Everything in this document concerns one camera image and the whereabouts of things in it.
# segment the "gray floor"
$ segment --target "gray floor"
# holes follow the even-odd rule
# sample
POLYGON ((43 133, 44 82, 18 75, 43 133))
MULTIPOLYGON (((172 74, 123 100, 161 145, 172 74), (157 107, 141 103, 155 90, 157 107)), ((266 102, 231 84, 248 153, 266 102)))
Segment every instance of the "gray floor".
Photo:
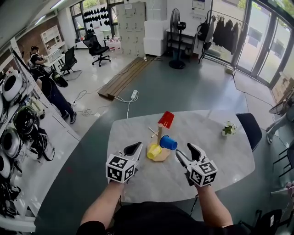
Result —
MULTIPOLYGON (((224 73, 223 66, 204 60, 200 65, 192 62, 187 63, 183 70, 174 70, 168 66, 168 61, 169 58, 153 61, 120 94, 129 100, 133 90, 139 91, 138 101, 130 105, 130 118, 167 110, 222 109, 236 113, 248 112, 244 93, 235 88, 232 77, 224 73)), ((110 128, 113 121, 126 118, 126 111, 127 104, 113 101, 108 112, 85 134, 63 166, 39 210, 35 223, 37 234, 75 234, 83 213, 107 185, 105 161, 110 128)), ((289 142, 293 133, 288 132, 283 138, 281 134, 281 139, 289 142)), ((283 184, 278 180, 278 174, 287 165, 287 160, 276 164, 274 171, 272 162, 277 160, 278 153, 284 149, 283 143, 276 136, 273 144, 268 145, 263 131, 263 138, 254 151, 255 171, 217 192, 235 223, 242 219, 252 224, 256 209, 268 211, 274 207, 286 207, 286 196, 270 197, 270 191, 283 184)), ((190 213, 193 200, 175 204, 190 213)), ((202 219, 199 203, 192 216, 196 220, 202 219)))

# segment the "black office chair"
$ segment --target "black office chair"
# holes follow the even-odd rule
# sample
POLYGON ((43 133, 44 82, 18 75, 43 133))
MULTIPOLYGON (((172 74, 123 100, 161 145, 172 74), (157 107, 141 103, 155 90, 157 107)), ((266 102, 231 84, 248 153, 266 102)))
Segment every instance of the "black office chair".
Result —
POLYGON ((251 150, 254 151, 262 138, 262 132, 255 117, 251 113, 238 113, 236 116, 244 128, 251 150))
POLYGON ((248 229, 251 231, 251 235, 274 235, 278 229, 278 227, 287 225, 287 227, 290 225, 292 217, 293 217, 293 211, 291 211, 291 214, 288 219, 281 222, 282 217, 282 210, 274 210, 269 213, 264 214, 262 217, 262 211, 257 210, 256 214, 258 215, 257 222, 255 226, 251 226, 243 221, 240 221, 239 224, 245 225, 248 229))
POLYGON ((74 46, 70 49, 68 49, 67 52, 65 52, 65 63, 58 65, 60 71, 62 72, 63 75, 69 74, 70 70, 75 72, 72 67, 77 63, 77 59, 74 57, 74 46))
POLYGON ((106 57, 110 58, 110 56, 103 56, 103 53, 109 50, 109 47, 102 47, 98 42, 96 35, 87 34, 83 43, 89 48, 89 53, 91 56, 99 56, 98 59, 92 63, 92 65, 94 65, 95 62, 99 61, 99 67, 101 67, 101 61, 106 60, 111 62, 110 59, 106 59, 106 57))
POLYGON ((287 166, 284 167, 284 170, 287 168, 287 167, 290 167, 286 172, 284 172, 283 174, 281 174, 279 177, 283 176, 284 174, 288 173, 290 170, 293 169, 293 166, 294 166, 294 140, 291 142, 289 148, 285 149, 283 152, 281 152, 279 154, 279 156, 286 152, 287 151, 287 154, 283 157, 281 157, 279 160, 275 161, 273 163, 273 165, 275 165, 277 162, 279 162, 280 160, 284 159, 285 157, 288 157, 288 160, 289 160, 289 164, 287 166))

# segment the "ceiling light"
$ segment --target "ceiling light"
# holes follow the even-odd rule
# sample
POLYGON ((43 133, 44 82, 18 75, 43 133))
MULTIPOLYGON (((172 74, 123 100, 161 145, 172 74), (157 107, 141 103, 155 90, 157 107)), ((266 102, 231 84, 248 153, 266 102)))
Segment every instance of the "ceiling light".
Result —
POLYGON ((59 2, 57 2, 53 7, 50 8, 50 10, 53 9, 53 8, 55 8, 55 7, 57 7, 57 6, 60 5, 62 2, 64 2, 64 0, 60 0, 59 2))
POLYGON ((36 24, 38 24, 41 20, 43 20, 43 18, 45 17, 46 15, 44 15, 44 16, 42 16, 37 22, 36 22, 36 24))

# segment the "brick wall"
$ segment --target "brick wall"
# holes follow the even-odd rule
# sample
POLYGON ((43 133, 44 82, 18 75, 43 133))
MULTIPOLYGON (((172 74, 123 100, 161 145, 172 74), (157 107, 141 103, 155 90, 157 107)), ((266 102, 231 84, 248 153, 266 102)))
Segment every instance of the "brick wall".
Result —
MULTIPOLYGON (((54 17, 50 20, 45 21, 44 23, 40 24, 39 26, 33 28, 31 31, 29 31, 27 34, 25 34, 24 36, 22 36, 18 41, 18 47, 19 50, 22 52, 24 51, 24 56, 23 59, 25 61, 25 63, 27 63, 27 60, 30 58, 30 52, 31 52, 31 46, 37 46, 39 48, 40 51, 40 55, 47 55, 46 49, 43 45, 42 42, 42 38, 41 38, 41 33, 43 33, 44 31, 50 29, 51 27, 57 25, 58 26, 58 30, 59 30, 59 34, 61 36, 61 39, 63 41, 63 36, 60 30, 60 26, 59 26, 59 22, 58 22, 58 18, 54 17)), ((0 64, 3 63, 4 60, 6 60, 8 58, 8 56, 10 55, 9 50, 7 50, 1 57, 0 57, 0 64)), ((11 66, 13 66, 14 69, 17 69, 16 64, 14 61, 11 61, 3 70, 6 73, 8 68, 10 68, 11 66)))

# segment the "yellow cup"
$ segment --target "yellow cup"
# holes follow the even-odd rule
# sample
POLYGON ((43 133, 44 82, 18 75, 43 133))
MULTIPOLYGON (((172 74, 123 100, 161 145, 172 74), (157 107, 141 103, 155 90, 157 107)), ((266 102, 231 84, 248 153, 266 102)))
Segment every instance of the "yellow cup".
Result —
POLYGON ((161 153, 161 147, 157 144, 152 144, 147 153, 147 157, 150 159, 154 159, 159 153, 161 153))

